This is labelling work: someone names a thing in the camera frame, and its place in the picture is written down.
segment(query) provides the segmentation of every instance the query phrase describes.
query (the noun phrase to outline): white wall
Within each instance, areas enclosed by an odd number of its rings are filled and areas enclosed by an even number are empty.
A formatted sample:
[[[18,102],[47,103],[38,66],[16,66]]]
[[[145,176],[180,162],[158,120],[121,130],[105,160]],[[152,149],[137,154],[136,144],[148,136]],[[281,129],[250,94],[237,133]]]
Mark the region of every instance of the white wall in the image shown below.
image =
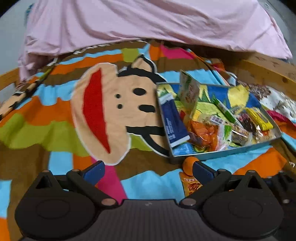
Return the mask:
[[[25,13],[36,0],[20,0],[0,17],[0,75],[17,67],[25,34]]]

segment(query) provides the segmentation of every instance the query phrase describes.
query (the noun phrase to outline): dark blue toothpaste tube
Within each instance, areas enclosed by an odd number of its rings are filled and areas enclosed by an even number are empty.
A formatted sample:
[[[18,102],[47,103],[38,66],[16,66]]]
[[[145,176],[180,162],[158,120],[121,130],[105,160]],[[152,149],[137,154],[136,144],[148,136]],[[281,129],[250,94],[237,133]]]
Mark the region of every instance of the dark blue toothpaste tube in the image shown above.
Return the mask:
[[[170,146],[173,148],[190,139],[185,125],[180,119],[179,112],[175,106],[174,98],[168,93],[159,98],[165,129]]]

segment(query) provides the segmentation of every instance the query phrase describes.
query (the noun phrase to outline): tray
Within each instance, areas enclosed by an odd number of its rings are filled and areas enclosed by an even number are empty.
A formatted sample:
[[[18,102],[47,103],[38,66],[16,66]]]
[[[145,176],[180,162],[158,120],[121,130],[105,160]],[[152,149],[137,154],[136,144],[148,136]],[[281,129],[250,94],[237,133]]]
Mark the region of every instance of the tray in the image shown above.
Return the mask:
[[[174,90],[178,89],[178,86],[179,86],[179,83],[167,83],[167,82],[158,83],[158,85],[161,85],[161,84],[170,84]],[[211,85],[211,84],[207,84],[207,86],[217,86],[217,87],[222,87],[222,88],[231,88],[232,87],[232,86]],[[161,119],[162,119],[162,122],[163,122],[163,126],[165,126],[164,117],[163,117],[163,113],[162,113],[162,109],[161,109],[161,106],[159,104],[159,101],[158,101],[158,105],[159,105],[159,109],[160,109],[160,114],[161,114]],[[168,145],[169,146],[170,163],[171,164],[181,164],[184,161],[184,159],[187,158],[188,156],[195,156],[200,161],[205,161],[205,160],[208,160],[208,159],[214,159],[214,158],[218,158],[218,157],[225,157],[225,156],[228,156],[228,155],[231,155],[231,154],[244,153],[244,152],[247,152],[247,151],[250,151],[250,150],[258,149],[258,148],[261,148],[263,146],[269,145],[271,142],[281,138],[281,130],[279,129],[278,125],[274,122],[274,120],[265,111],[265,109],[263,107],[260,107],[259,109],[260,109],[261,113],[263,115],[265,115],[265,117],[273,125],[273,127],[274,127],[273,131],[274,131],[274,135],[275,135],[274,139],[270,139],[268,141],[253,144],[253,145],[249,145],[249,146],[236,147],[236,148],[229,149],[229,150],[212,151],[212,152],[197,153],[197,154],[187,154],[187,155],[177,155],[177,156],[173,155],[173,150],[170,147],[170,145]],[[167,139],[167,141],[169,143],[168,134],[167,134],[166,129],[165,129],[165,136],[166,136],[166,139]]]

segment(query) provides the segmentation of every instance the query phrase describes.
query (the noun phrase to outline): gray ribbed surface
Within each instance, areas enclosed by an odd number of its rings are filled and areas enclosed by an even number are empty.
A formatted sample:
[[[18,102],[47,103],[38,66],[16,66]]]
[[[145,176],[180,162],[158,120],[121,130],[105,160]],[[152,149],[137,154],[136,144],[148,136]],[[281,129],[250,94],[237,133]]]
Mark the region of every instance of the gray ribbed surface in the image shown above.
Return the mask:
[[[193,210],[173,200],[125,200],[105,210],[84,233],[69,241],[230,241],[208,228]],[[267,238],[264,241],[275,241]]]

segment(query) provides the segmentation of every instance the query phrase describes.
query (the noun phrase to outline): orange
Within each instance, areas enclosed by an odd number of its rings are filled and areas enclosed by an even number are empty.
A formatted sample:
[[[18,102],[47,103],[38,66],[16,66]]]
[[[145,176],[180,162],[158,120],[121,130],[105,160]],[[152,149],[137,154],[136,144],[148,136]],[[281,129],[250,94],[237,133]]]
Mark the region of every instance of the orange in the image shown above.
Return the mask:
[[[187,174],[188,176],[193,176],[192,167],[196,161],[199,160],[194,156],[189,156],[183,161],[182,168],[185,174]]]

